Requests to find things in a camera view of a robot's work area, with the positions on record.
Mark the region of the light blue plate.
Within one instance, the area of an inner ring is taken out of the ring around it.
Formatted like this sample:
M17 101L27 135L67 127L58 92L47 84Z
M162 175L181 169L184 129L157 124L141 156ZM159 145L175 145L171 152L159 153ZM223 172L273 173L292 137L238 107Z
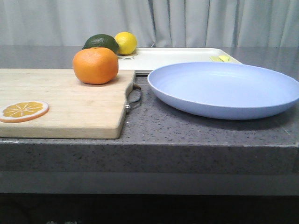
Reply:
M148 82L166 104L216 119L265 118L288 110L299 99L294 78L245 64L172 64L152 71Z

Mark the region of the orange fruit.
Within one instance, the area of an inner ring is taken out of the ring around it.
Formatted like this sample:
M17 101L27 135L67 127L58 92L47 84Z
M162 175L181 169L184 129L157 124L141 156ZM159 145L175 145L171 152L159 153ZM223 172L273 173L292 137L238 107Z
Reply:
M85 84L105 84L113 80L119 70L117 55L108 48L83 49L75 54L75 76Z

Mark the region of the cream white tray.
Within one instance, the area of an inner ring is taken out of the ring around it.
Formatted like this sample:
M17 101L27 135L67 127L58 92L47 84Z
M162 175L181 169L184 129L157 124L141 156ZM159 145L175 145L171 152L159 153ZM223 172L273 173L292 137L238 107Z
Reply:
M137 48L131 55L118 56L120 70L134 70L146 74L169 64L211 62L212 58L226 55L230 63L238 60L215 48Z

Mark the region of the wooden cutting board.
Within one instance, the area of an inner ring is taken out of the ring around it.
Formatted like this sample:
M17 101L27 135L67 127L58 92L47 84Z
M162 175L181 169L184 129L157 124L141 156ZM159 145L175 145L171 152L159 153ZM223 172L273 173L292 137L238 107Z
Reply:
M120 70L102 85L80 82L71 69L1 69L0 106L46 102L49 111L21 123L1 123L4 138L117 139L135 72Z

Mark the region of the yellow lemon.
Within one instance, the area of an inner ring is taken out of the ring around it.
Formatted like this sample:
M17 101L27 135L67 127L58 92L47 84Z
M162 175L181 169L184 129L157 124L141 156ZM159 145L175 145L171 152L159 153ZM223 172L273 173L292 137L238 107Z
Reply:
M120 32L115 37L119 45L118 53L120 55L130 55L137 47L137 39L130 32Z

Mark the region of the green lime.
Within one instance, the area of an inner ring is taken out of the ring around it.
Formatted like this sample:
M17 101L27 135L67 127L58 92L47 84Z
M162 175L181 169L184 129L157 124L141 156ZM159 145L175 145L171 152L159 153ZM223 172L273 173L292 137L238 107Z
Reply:
M116 40L107 34L96 34L87 39L82 49L89 49L94 47L104 47L112 50L115 54L119 50L119 44Z

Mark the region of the white curtain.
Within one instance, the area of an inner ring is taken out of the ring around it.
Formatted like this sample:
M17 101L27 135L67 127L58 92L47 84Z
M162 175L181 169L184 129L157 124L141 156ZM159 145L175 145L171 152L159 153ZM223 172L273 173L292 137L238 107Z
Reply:
M1 45L80 46L128 31L139 47L297 47L296 0L3 0Z

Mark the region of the orange slice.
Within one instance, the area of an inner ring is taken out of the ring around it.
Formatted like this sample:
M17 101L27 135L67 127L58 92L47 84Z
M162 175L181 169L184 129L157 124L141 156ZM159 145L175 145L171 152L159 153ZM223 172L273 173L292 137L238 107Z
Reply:
M49 108L49 105L43 101L14 103L0 109L0 121L4 123L30 121L46 114Z

